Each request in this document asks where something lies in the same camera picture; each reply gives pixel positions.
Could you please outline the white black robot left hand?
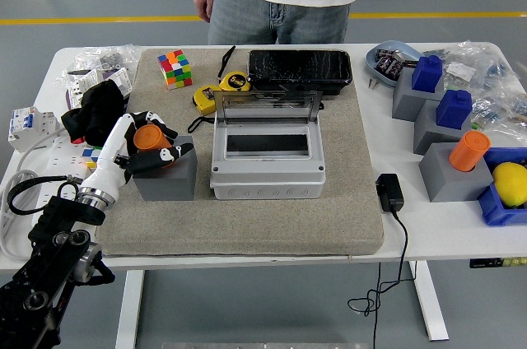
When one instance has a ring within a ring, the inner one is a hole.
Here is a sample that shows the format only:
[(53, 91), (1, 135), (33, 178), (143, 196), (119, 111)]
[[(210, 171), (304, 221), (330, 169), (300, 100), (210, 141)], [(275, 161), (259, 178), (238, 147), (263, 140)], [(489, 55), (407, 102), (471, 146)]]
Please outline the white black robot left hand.
[[(139, 131), (151, 125), (158, 132), (161, 145), (140, 147), (134, 139)], [(124, 114), (110, 132), (97, 160), (97, 167), (85, 179), (77, 201), (104, 210), (119, 199), (119, 190), (134, 174), (166, 168), (193, 150), (194, 145), (175, 145), (178, 133), (166, 126), (151, 111)]]

